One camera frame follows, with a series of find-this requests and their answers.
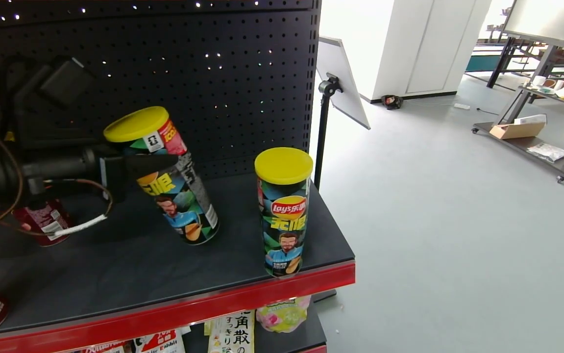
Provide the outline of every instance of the white cable tie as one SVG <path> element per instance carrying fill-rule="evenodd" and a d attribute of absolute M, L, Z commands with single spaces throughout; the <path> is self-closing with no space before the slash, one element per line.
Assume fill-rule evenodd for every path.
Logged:
<path fill-rule="evenodd" d="M 96 217 L 95 219 L 91 219 L 91 220 L 87 221 L 86 223 L 82 223 L 78 226 L 74 226 L 74 227 L 71 227 L 71 228 L 63 229 L 63 230 L 56 230 L 55 235 L 60 236 L 60 235 L 66 235 L 66 234 L 78 232 L 82 229 L 86 229 L 88 227 L 94 226 L 95 224 L 103 221 L 104 219 L 107 219 L 107 217 L 102 214 L 102 215 Z"/>

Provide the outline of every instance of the yellow plastic lid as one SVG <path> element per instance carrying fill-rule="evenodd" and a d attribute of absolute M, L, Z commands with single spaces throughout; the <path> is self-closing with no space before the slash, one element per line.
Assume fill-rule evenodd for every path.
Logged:
<path fill-rule="evenodd" d="M 313 159 L 297 148 L 275 147 L 255 158 L 255 173 L 264 181 L 290 185 L 308 179 L 313 172 Z"/>
<path fill-rule="evenodd" d="M 148 107 L 111 123 L 103 130 L 103 136 L 110 142 L 135 141 L 158 130 L 167 120 L 168 112 L 164 107 Z"/>

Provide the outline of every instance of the white pillar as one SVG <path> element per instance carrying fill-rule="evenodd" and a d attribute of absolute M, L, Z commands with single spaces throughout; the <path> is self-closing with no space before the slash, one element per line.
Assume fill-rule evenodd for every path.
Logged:
<path fill-rule="evenodd" d="M 454 92 L 491 0 L 323 0 L 320 35 L 343 40 L 360 94 Z"/>

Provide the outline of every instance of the white whiteboard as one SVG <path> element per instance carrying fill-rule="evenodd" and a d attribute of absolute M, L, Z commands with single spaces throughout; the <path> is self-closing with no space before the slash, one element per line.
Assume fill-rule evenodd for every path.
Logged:
<path fill-rule="evenodd" d="M 516 0 L 504 32 L 564 47 L 564 0 Z"/>
<path fill-rule="evenodd" d="M 351 67 L 343 47 L 343 41 L 336 38 L 319 37 L 319 54 L 317 56 L 317 73 L 321 80 L 327 80 L 326 74 L 337 76 L 343 92 L 336 92 L 331 98 L 332 106 L 349 116 L 367 129 L 369 120 L 362 107 L 360 94 L 351 74 Z"/>

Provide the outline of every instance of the black pegboard panel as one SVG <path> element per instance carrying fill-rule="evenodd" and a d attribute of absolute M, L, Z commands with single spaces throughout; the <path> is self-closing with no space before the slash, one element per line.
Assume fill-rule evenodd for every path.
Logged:
<path fill-rule="evenodd" d="M 33 101 L 33 117 L 99 136 L 163 105 L 201 174 L 241 174 L 266 148 L 307 151 L 318 16 L 312 0 L 0 1 L 0 63 L 74 56 L 98 80 L 67 111 Z"/>

